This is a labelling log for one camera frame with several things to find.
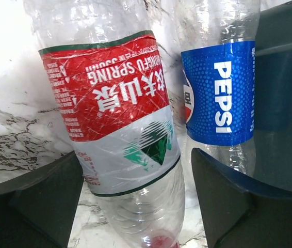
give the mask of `pepsi label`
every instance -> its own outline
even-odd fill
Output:
[[[195,141],[234,146],[253,136],[255,42],[182,52],[186,126]]]

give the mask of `marble surface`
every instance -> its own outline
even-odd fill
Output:
[[[177,133],[184,135],[180,47],[172,23],[172,0],[144,0],[163,60]],[[262,1],[262,9],[287,2]],[[72,147],[35,49],[21,0],[0,0],[0,182],[48,164]],[[181,247],[207,247],[198,206],[186,209]],[[69,248],[126,244],[108,225],[84,185]]]

